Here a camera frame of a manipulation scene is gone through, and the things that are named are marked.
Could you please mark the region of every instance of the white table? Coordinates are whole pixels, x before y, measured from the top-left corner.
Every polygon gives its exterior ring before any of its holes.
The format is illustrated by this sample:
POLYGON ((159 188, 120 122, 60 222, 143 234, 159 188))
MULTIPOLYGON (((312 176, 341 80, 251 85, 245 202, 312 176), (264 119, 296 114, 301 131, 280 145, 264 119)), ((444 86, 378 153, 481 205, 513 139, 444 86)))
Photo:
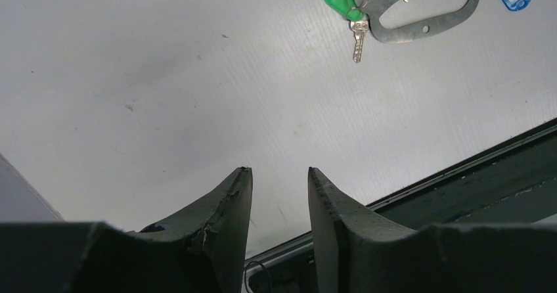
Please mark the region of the white table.
POLYGON ((0 0, 0 152, 127 230, 251 166, 253 256, 309 230, 309 166, 366 204, 555 118, 554 8, 480 0, 356 65, 323 0, 0 0))

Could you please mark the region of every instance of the green key tag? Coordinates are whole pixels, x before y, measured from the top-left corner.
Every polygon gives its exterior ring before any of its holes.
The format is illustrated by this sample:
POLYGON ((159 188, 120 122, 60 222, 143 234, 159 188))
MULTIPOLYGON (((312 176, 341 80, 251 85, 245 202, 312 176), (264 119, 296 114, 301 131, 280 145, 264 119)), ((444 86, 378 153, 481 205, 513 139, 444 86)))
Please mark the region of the green key tag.
POLYGON ((365 17, 362 11, 355 8, 354 0, 325 0, 325 3, 350 21, 358 22, 365 17))

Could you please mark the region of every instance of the key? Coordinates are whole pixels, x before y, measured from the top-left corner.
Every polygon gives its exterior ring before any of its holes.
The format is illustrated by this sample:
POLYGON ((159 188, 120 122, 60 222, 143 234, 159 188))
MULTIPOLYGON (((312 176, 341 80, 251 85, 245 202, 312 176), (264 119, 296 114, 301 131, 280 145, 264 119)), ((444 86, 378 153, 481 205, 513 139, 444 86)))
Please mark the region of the key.
POLYGON ((360 20, 359 22, 350 22, 350 30, 354 32, 356 37, 356 48, 354 48, 354 62, 362 61, 362 48, 364 47, 364 37, 369 31, 369 22, 360 20))

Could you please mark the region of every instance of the bunch of keys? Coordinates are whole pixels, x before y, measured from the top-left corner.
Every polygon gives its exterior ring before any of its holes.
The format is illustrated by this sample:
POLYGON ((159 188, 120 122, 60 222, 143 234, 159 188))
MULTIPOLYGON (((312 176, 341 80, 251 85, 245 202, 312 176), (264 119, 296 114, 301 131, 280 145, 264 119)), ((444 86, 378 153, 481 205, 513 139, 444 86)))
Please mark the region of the bunch of keys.
POLYGON ((352 30, 356 38, 353 59, 354 62, 360 63, 362 61, 364 38, 369 32, 367 15, 360 11, 360 9, 367 4, 367 1, 364 1, 361 7, 356 5, 355 0, 325 0, 325 2, 350 21, 350 30, 352 30))

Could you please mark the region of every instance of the black cable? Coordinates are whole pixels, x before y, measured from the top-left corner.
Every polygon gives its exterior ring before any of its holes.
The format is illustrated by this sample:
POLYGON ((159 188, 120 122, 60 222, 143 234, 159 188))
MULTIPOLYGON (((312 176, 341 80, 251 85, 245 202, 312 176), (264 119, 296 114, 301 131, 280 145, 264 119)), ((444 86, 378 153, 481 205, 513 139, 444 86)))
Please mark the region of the black cable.
POLYGON ((250 267, 251 264, 256 264, 259 265, 263 271, 267 274, 267 280, 269 281, 269 292, 273 293, 273 283, 271 282, 271 274, 269 273, 269 270, 267 270, 267 268, 259 261, 250 261, 245 267, 244 267, 244 287, 246 288, 246 292, 247 293, 252 293, 250 292, 250 290, 248 290, 248 268, 250 267))

